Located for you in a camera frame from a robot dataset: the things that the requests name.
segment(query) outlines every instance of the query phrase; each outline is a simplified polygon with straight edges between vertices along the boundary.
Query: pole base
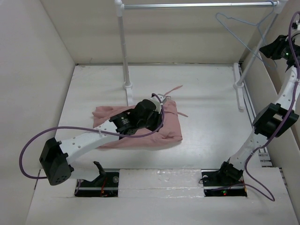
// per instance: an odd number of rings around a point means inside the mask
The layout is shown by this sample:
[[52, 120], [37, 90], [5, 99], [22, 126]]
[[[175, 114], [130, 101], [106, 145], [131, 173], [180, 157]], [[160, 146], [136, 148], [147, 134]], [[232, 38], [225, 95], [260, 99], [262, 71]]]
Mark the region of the pole base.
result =
[[127, 88], [132, 88], [133, 84], [130, 82], [129, 84], [126, 84], [126, 82], [123, 83], [123, 88], [126, 90]]
[[235, 80], [233, 87], [235, 89], [236, 98], [238, 100], [238, 108], [241, 112], [243, 112], [246, 109], [246, 105], [244, 102], [244, 94], [242, 89], [244, 87], [244, 83], [242, 83], [242, 85], [238, 84], [238, 80], [240, 79], [240, 70], [239, 70], [238, 63], [233, 64], [233, 73], [234, 73], [234, 80]]

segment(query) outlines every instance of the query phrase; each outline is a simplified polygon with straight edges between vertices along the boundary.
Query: white panel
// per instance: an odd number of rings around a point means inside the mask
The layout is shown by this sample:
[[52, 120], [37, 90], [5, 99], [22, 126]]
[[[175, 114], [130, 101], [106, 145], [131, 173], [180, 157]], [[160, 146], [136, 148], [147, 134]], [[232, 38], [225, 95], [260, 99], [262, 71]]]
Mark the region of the white panel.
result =
[[[74, 62], [38, 0], [0, 0], [0, 224], [22, 225], [35, 180], [19, 170], [18, 157], [36, 133], [56, 126]], [[37, 175], [45, 135], [25, 153]]]
[[[247, 60], [243, 63], [243, 67], [246, 66], [249, 58], [250, 56], [248, 56]], [[256, 114], [277, 97], [269, 74], [265, 66], [259, 60], [254, 61], [246, 77], [246, 84]], [[298, 219], [300, 219], [300, 151], [291, 129], [288, 129], [279, 138], [274, 139], [268, 145], [268, 152], [273, 165], [282, 167], [293, 206]]]
[[[247, 188], [245, 197], [201, 197], [201, 198], [76, 198], [72, 197], [74, 180], [67, 180], [57, 187], [51, 187], [46, 180], [37, 184], [27, 225], [297, 225], [291, 201], [277, 168], [251, 168], [251, 174], [274, 194], [271, 202], [262, 195]], [[142, 185], [146, 178], [140, 173], [134, 184]], [[150, 180], [157, 174], [146, 173]], [[258, 187], [249, 177], [246, 183]]]
[[[122, 62], [113, 0], [41, 1], [76, 63]], [[125, 4], [193, 2], [242, 2], [242, 0], [124, 0]], [[265, 9], [125, 11], [128, 61], [195, 63], [239, 61], [245, 48], [218, 23], [215, 19], [217, 12], [257, 23]], [[245, 43], [248, 43], [255, 31], [250, 25], [234, 21], [226, 23]]]
[[[104, 168], [219, 168], [251, 133], [247, 112], [240, 112], [233, 88], [233, 68], [205, 65], [129, 67], [135, 103], [151, 93], [166, 93], [176, 101], [183, 141], [155, 148], [93, 150], [74, 164]], [[121, 66], [77, 66], [60, 119], [61, 126], [92, 127], [91, 112], [101, 105], [126, 105]], [[59, 130], [57, 140], [81, 131]], [[258, 155], [250, 166], [260, 167]]]
[[201, 170], [120, 170], [122, 198], [202, 198]]

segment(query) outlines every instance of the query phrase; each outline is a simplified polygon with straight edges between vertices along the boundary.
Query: white support pole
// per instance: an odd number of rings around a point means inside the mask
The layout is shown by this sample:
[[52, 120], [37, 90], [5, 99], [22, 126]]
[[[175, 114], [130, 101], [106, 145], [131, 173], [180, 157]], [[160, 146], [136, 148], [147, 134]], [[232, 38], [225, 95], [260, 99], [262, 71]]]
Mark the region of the white support pole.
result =
[[126, 42], [125, 42], [125, 33], [124, 33], [124, 24], [123, 24], [124, 4], [122, 3], [121, 0], [115, 0], [114, 4], [116, 6], [116, 11], [117, 11], [122, 58], [123, 58], [123, 74], [125, 79], [123, 88], [126, 90], [127, 105], [129, 106], [129, 105], [134, 105], [134, 102], [133, 102], [133, 93], [132, 93], [133, 85], [130, 82], [130, 78], [129, 78], [129, 69], [128, 69], [128, 62], [127, 62], [127, 51], [126, 51]]

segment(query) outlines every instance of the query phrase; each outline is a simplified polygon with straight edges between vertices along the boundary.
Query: metal rod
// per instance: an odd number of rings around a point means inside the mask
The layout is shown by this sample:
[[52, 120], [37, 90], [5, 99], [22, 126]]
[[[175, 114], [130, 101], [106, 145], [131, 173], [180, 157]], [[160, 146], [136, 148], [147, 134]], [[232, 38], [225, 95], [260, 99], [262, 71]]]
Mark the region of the metal rod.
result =
[[127, 51], [126, 51], [126, 44], [125, 44], [125, 33], [124, 33], [124, 24], [123, 24], [123, 17], [118, 16], [118, 24], [119, 24], [119, 33], [120, 33], [120, 40], [121, 40], [121, 49], [122, 49], [122, 58], [123, 58], [123, 74], [125, 83], [124, 86], [130, 86], [130, 79], [129, 79], [129, 69], [128, 69], [128, 62], [127, 62]]
[[237, 82], [237, 86], [242, 86], [243, 82], [244, 82], [244, 79], [246, 78], [246, 75], [247, 73], [249, 72], [249, 69], [251, 68], [252, 64], [254, 63], [255, 59], [256, 59], [256, 56], [259, 52], [259, 49], [260, 47], [262, 46], [263, 44], [263, 39], [267, 36], [269, 30], [271, 29], [271, 27], [273, 26], [274, 22], [276, 21], [278, 17], [278, 14], [276, 14], [273, 19], [272, 19], [272, 22], [269, 24], [269, 26], [266, 28], [264, 34], [262, 35], [262, 38], [261, 40], [259, 41], [259, 43], [257, 44], [257, 47], [254, 51], [254, 54], [252, 55], [252, 58], [250, 60], [250, 62], [246, 65], [246, 68], [244, 69], [239, 81]]
[[190, 3], [190, 4], [151, 4], [151, 5], [124, 5], [124, 9], [162, 9], [162, 8], [256, 8], [256, 7], [273, 7], [278, 4], [267, 2], [237, 2], [237, 3]]

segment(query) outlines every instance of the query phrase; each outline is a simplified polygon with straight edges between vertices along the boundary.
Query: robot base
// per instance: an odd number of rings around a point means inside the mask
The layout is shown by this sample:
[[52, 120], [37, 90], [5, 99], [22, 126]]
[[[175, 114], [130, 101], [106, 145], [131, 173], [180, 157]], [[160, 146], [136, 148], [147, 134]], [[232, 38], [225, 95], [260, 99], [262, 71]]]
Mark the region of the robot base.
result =
[[199, 181], [199, 183], [203, 184], [205, 197], [247, 196], [247, 192], [244, 186], [233, 186], [228, 188], [228, 186], [234, 184], [243, 184], [242, 181], [219, 179], [217, 176], [218, 171], [219, 170], [212, 169], [201, 170], [202, 179]]
[[83, 180], [76, 197], [118, 197], [119, 170], [107, 170], [103, 182], [95, 185]]

